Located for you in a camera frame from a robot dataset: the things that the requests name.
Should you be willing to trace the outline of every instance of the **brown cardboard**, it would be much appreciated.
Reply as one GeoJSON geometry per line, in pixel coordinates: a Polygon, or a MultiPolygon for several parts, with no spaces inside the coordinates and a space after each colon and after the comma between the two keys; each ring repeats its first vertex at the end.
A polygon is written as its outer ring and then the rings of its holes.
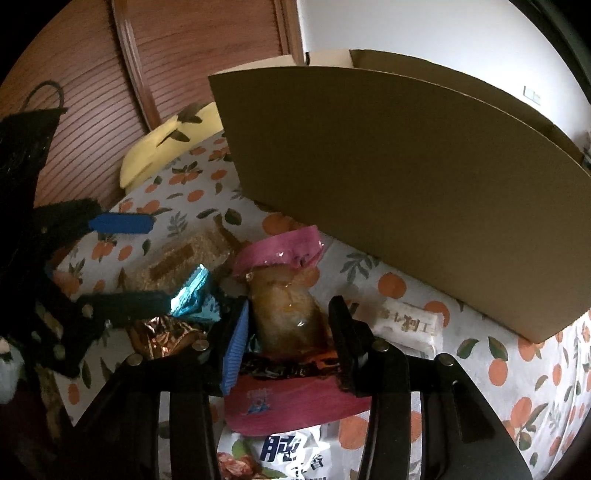
{"type": "Polygon", "coordinates": [[[537,130],[578,163],[583,160],[583,153],[573,141],[544,115],[526,103],[516,101],[515,97],[489,83],[416,57],[375,50],[351,50],[350,55],[352,66],[355,68],[397,73],[425,80],[496,106],[537,130]]]}
{"type": "Polygon", "coordinates": [[[451,88],[536,120],[494,87],[419,67],[211,76],[243,192],[541,342],[591,305],[591,179],[564,138],[451,88]]]}

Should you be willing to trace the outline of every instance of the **orange print bed sheet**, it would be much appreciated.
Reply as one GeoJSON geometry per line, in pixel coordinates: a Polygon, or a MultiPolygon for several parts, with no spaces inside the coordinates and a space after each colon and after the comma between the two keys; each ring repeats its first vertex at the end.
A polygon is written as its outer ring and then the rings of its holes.
{"type": "MultiPolygon", "coordinates": [[[[241,241],[301,226],[242,195],[223,134],[174,160],[124,198],[115,211],[145,212],[155,218],[148,235],[88,234],[63,261],[55,279],[72,299],[121,287],[136,262],[156,259],[159,250],[185,229],[221,216],[241,241]]],[[[327,306],[335,292],[353,284],[357,298],[381,295],[400,299],[444,316],[443,349],[456,356],[514,439],[534,479],[542,479],[577,434],[591,401],[591,320],[587,314],[549,340],[533,344],[486,316],[378,259],[329,237],[326,254],[310,278],[311,292],[327,306]]],[[[108,331],[93,345],[80,378],[57,376],[64,404],[74,422],[94,399],[105,378],[133,352],[125,332],[108,331]]],[[[411,480],[419,478],[421,413],[413,397],[411,480]]],[[[223,408],[212,403],[216,430],[223,408]]],[[[361,461],[367,414],[341,422],[339,440],[347,455],[343,478],[361,461]]]]}

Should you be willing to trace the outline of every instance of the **shiny blue wrapper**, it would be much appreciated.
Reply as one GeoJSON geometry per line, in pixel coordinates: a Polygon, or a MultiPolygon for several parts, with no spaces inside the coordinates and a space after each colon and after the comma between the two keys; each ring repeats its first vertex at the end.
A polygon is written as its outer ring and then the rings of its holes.
{"type": "Polygon", "coordinates": [[[211,274],[199,265],[170,301],[170,314],[196,322],[217,322],[220,319],[219,304],[211,290],[211,274]]]}

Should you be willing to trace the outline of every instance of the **white wall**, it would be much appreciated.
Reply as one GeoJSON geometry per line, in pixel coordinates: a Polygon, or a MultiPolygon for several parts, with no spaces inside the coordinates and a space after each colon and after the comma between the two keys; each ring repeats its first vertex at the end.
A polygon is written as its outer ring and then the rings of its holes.
{"type": "Polygon", "coordinates": [[[591,105],[546,38],[508,0],[299,0],[304,51],[371,48],[480,78],[538,109],[577,145],[591,105]],[[541,96],[526,99],[524,85],[541,96]]]}

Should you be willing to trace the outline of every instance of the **light switch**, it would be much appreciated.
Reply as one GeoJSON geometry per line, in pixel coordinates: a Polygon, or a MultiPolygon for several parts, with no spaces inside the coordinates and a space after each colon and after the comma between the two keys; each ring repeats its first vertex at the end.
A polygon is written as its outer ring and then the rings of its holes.
{"type": "Polygon", "coordinates": [[[538,105],[542,104],[542,99],[540,96],[535,93],[531,88],[527,88],[526,86],[523,87],[523,96],[538,105]]]}

